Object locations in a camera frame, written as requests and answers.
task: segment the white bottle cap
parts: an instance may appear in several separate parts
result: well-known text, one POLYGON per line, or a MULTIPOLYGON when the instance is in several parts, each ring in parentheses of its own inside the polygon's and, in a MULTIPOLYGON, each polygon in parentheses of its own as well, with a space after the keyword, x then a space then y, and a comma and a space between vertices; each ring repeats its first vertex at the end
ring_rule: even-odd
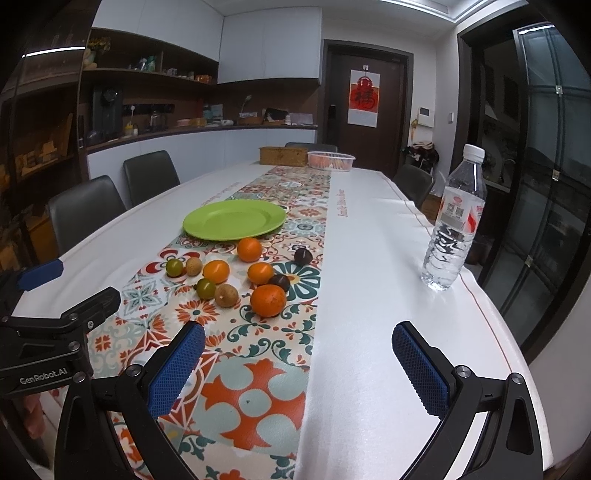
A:
POLYGON ((476 163, 482 163, 486 152, 483 148, 477 147, 476 145, 466 144, 464 145, 464 158, 476 163))

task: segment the blue gripper pad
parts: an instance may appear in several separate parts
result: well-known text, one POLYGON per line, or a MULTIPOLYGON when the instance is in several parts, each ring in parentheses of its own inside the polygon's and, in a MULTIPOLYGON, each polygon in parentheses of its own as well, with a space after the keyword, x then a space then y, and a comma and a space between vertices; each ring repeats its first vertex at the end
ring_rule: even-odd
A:
POLYGON ((154 419, 170 413, 205 348, 203 327, 196 322, 192 323, 191 331, 150 383, 148 411, 154 419))
POLYGON ((447 384, 402 324, 392 334, 392 349, 429 415, 443 419, 449 409, 447 384))
POLYGON ((25 291, 31 291, 44 283, 47 283, 61 276, 64 271, 64 264, 59 258, 51 260, 44 264, 32 267, 21 273, 18 279, 18 288, 25 291))

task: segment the dining chair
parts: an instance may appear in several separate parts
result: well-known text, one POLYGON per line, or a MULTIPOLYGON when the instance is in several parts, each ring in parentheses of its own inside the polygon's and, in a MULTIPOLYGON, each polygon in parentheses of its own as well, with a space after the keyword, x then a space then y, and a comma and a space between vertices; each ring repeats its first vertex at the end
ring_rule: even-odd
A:
POLYGON ((166 150, 129 158, 123 162, 123 169, 134 207, 181 184, 166 150))
POLYGON ((394 183, 409 200, 420 209, 435 184, 435 179, 426 171, 404 164, 394 176, 394 183))
POLYGON ((328 145, 324 143, 299 143, 287 142, 286 147, 307 148, 311 152, 334 152, 337 153, 336 145, 328 145))
POLYGON ((107 175, 80 183, 47 203, 60 255, 125 211, 107 175))

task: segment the faucet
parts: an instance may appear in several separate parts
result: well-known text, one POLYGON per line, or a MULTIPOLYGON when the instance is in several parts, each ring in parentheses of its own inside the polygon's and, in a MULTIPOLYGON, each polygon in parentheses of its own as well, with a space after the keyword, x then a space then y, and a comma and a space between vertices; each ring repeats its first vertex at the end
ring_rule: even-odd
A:
POLYGON ((505 164, 507 162, 511 162, 514 167, 517 166, 517 163, 515 163, 515 160, 513 160, 512 158, 507 158, 507 160, 505 160, 502 163, 502 165, 501 165, 501 172, 499 173, 499 180, 498 180, 499 185, 503 185, 505 183, 505 179, 503 178, 503 172, 505 171, 505 164))

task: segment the plastic water bottle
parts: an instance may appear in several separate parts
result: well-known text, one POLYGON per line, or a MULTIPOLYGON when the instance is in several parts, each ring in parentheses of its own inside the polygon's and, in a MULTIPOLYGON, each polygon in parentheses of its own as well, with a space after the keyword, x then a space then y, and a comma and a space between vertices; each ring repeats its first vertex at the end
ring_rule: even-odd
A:
POLYGON ((452 286, 474 240, 486 199, 484 156, 480 147, 465 145, 462 163, 447 178, 421 273, 433 290, 452 286))

